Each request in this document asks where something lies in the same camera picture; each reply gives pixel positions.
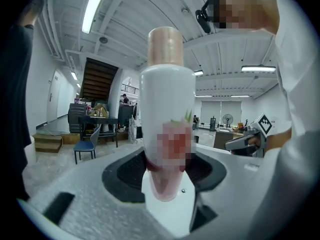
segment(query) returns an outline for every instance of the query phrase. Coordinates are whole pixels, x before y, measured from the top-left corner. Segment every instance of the bottle cap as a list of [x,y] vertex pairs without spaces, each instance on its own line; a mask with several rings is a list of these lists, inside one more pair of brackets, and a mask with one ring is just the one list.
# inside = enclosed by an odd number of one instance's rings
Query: bottle cap
[[157,27],[148,37],[148,66],[174,64],[184,66],[182,34],[173,27]]

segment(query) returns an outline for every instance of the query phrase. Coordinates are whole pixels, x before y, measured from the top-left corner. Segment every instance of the person's arm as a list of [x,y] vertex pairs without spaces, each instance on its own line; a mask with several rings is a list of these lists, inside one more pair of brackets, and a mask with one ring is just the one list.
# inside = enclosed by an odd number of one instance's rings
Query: person's arm
[[[272,150],[272,149],[282,148],[284,144],[291,139],[291,133],[292,133],[292,129],[290,128],[285,132],[268,136],[266,138],[264,153],[267,153],[269,150]],[[253,137],[249,139],[248,144],[260,147],[261,141],[259,138]]]

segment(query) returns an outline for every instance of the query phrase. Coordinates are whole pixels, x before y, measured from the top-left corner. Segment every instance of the door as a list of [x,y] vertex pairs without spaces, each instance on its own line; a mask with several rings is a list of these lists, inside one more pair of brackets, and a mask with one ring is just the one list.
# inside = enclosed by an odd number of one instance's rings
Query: door
[[58,99],[59,99],[59,91],[61,85],[61,75],[56,70],[53,75],[53,79],[51,82],[51,87],[49,91],[48,97],[48,105],[46,111],[46,118],[48,122],[57,119],[57,110],[58,110]]

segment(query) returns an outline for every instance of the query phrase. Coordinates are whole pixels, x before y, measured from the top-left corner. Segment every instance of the blue chair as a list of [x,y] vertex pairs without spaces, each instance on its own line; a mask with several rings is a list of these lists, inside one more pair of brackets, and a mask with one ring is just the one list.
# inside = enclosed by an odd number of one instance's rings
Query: blue chair
[[100,128],[101,128],[101,124],[94,129],[93,134],[90,136],[90,141],[79,141],[74,146],[73,150],[74,150],[75,164],[77,164],[77,152],[79,152],[79,160],[81,160],[81,152],[90,152],[91,159],[93,159],[93,154],[94,154],[94,158],[96,158],[96,146],[98,142]]

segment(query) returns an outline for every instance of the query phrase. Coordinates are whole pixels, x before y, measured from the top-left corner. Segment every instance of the headphones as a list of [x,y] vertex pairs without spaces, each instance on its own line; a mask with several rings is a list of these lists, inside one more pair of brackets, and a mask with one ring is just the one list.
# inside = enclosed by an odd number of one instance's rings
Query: headphones
[[208,17],[207,14],[207,7],[209,5],[209,1],[207,0],[204,4],[204,6],[201,8],[201,10],[196,10],[195,11],[195,17],[196,17],[196,21],[199,23],[199,25],[201,26],[201,28],[203,29],[203,31],[207,34],[209,34],[211,32],[211,28],[209,25],[209,22],[213,22],[210,18],[213,17]]

